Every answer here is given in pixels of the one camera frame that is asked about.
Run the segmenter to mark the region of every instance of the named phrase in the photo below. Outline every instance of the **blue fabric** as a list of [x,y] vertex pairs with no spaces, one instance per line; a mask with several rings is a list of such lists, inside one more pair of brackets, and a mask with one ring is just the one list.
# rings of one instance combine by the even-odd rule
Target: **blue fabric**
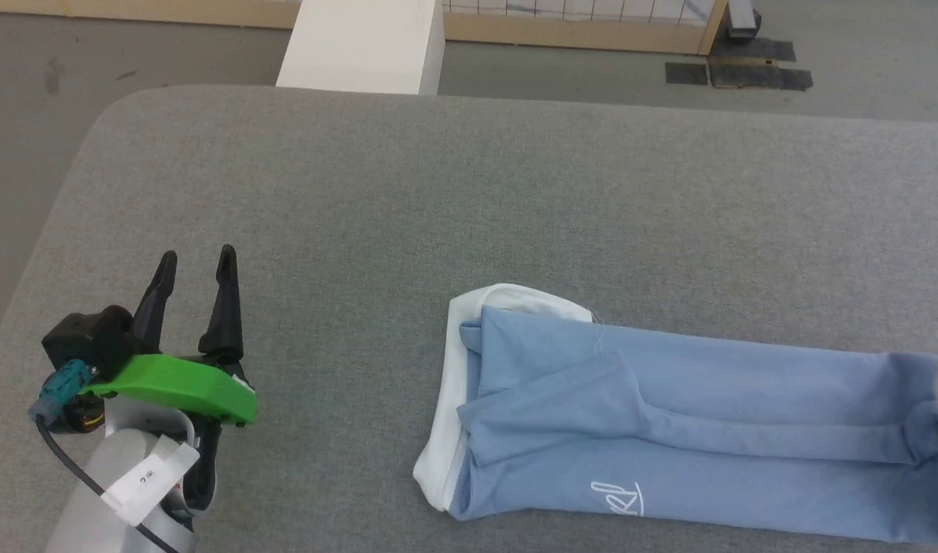
[[553,508],[938,542],[938,356],[485,307],[462,343],[457,519]]

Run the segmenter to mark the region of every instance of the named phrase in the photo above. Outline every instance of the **gray floor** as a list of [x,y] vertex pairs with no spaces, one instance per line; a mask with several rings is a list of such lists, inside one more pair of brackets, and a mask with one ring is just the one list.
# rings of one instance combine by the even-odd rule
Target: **gray floor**
[[[938,122],[938,0],[756,4],[764,36],[795,42],[799,62],[788,65],[813,72],[809,91],[665,84],[663,61],[679,56],[450,43],[441,94]],[[163,85],[273,84],[289,36],[0,15],[0,319],[69,162],[106,106]]]

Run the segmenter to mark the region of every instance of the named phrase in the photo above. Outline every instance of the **green plastic part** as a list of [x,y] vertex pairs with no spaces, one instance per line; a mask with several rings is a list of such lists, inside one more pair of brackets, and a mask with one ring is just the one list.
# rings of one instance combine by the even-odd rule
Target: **green plastic part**
[[134,355],[111,382],[91,384],[82,393],[122,393],[140,402],[218,418],[223,424],[252,423],[257,394],[220,371],[171,355]]

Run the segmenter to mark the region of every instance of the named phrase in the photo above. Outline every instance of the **white grid panel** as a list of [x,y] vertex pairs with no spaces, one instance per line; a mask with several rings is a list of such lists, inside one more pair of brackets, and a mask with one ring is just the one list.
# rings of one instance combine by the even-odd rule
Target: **white grid panel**
[[461,14],[559,18],[566,21],[630,21],[704,27],[714,0],[441,0]]

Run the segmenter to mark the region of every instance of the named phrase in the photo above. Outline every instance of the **gray table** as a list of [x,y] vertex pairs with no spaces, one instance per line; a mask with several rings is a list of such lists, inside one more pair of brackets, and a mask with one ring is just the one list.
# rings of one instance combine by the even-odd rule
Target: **gray table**
[[[276,88],[132,95],[86,140],[2,324],[0,551],[40,550],[73,486],[24,416],[50,370],[41,336],[67,312],[134,308],[174,248],[163,347],[193,353],[223,242],[240,254],[260,413],[223,436],[201,551],[897,549],[562,512],[457,524],[410,469],[448,298],[496,281],[620,325],[938,353],[936,125]],[[61,444],[84,462],[98,439]]]

